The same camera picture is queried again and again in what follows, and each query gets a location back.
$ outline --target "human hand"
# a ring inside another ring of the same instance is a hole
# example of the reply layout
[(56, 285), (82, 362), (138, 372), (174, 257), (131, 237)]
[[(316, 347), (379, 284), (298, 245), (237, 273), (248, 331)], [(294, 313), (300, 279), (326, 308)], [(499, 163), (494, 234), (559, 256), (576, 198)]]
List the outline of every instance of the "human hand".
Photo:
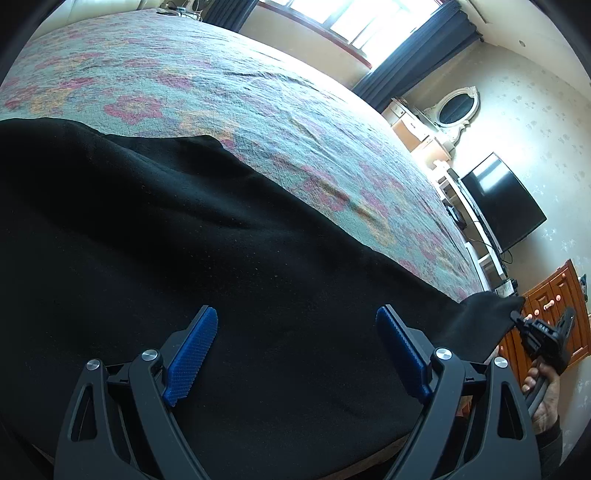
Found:
[(540, 374), (545, 376), (549, 383), (548, 390), (546, 390), (540, 406), (531, 418), (536, 435), (550, 429), (556, 423), (556, 420), (558, 420), (558, 396), (560, 395), (560, 376), (554, 368), (544, 363), (542, 357), (534, 360), (531, 364), (521, 391), (527, 393), (530, 389), (534, 388)]

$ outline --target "floral bedspread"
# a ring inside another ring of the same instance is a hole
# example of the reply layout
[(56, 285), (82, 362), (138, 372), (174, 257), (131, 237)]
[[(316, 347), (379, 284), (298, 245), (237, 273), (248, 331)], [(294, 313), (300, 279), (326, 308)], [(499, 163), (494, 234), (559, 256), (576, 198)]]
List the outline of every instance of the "floral bedspread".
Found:
[(29, 42), (0, 119), (52, 116), (104, 133), (209, 134), (239, 159), (455, 300), (480, 291), (460, 233), (387, 122), (308, 65), (155, 10)]

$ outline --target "textured blue pad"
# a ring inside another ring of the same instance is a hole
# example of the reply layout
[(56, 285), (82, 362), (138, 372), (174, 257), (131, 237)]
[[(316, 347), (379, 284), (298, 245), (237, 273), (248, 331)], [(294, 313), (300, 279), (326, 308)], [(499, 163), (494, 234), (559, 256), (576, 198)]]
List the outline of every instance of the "textured blue pad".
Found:
[(217, 334), (217, 313), (209, 307), (195, 324), (167, 371), (167, 386), (162, 398), (169, 407), (189, 394), (197, 372)]
[(429, 386), (428, 365), (398, 321), (386, 307), (381, 307), (375, 318), (378, 335), (407, 394), (425, 405), (433, 394)]

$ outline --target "black device on shelf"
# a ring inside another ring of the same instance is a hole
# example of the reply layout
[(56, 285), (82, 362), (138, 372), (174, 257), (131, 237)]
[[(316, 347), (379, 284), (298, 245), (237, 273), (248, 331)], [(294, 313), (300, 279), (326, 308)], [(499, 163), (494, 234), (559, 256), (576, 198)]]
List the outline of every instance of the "black device on shelf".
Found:
[(462, 178), (469, 200), (478, 207), (493, 234), (499, 253), (546, 221), (546, 216), (533, 197), (494, 153)]
[(442, 201), (443, 201), (443, 206), (447, 210), (447, 214), (450, 217), (452, 217), (452, 220), (457, 225), (457, 227), (460, 230), (466, 229), (466, 227), (468, 226), (468, 224), (466, 223), (466, 220), (464, 219), (464, 216), (462, 215), (462, 213), (460, 212), (460, 210), (458, 210), (455, 206), (453, 206), (449, 202), (449, 200), (443, 199)]

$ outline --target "sleeve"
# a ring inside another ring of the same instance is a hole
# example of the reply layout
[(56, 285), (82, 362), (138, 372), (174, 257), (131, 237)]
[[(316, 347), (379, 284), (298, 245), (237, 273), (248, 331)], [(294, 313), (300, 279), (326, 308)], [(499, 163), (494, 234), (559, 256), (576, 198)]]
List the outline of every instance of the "sleeve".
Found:
[(562, 429), (560, 428), (560, 417), (556, 423), (545, 432), (535, 436), (540, 453), (540, 465), (542, 478), (547, 478), (560, 465), (562, 458)]

